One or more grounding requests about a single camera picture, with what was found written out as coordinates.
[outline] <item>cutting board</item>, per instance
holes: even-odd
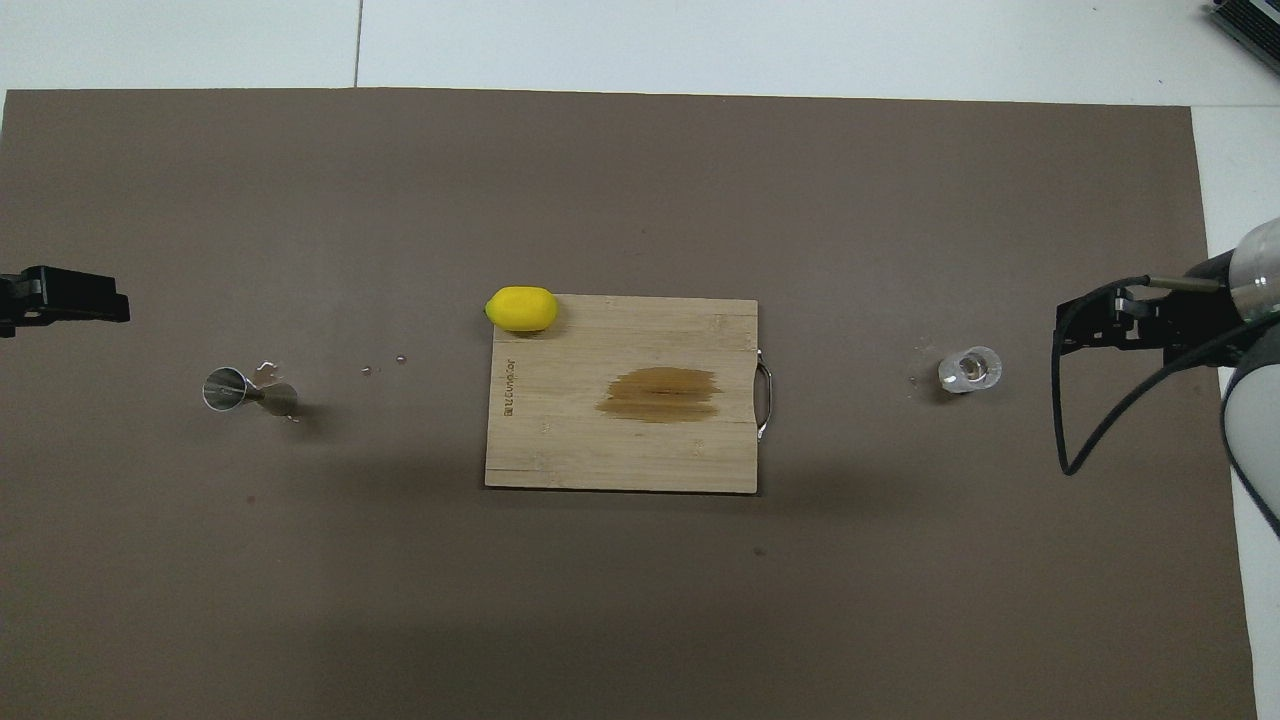
[[[494,328],[486,486],[755,492],[754,300],[556,297]]]

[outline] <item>dark spot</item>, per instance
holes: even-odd
[[[691,423],[718,413],[710,404],[716,373],[686,368],[644,368],[609,383],[600,413],[645,423]]]

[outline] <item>metal handle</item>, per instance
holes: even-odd
[[[755,427],[755,441],[764,439],[764,428],[769,427],[769,418],[773,416],[773,373],[764,364],[764,351],[755,348],[755,372],[764,373],[764,420]]]

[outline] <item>brown mat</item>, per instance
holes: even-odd
[[[10,92],[4,717],[1253,715],[1210,370],[1059,475],[1053,307],[1204,256],[1179,108]],[[485,489],[498,287],[751,297],[760,496]],[[993,391],[932,389],[987,345]],[[404,355],[404,364],[396,356]],[[198,397],[271,360],[289,424]],[[1158,359],[1065,363],[1074,443]],[[361,368],[370,366],[366,377]]]

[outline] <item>metal jigger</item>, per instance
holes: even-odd
[[[257,387],[236,368],[219,368],[205,378],[205,405],[227,413],[246,402],[257,402],[271,415],[288,416],[298,409],[298,393],[288,383]]]

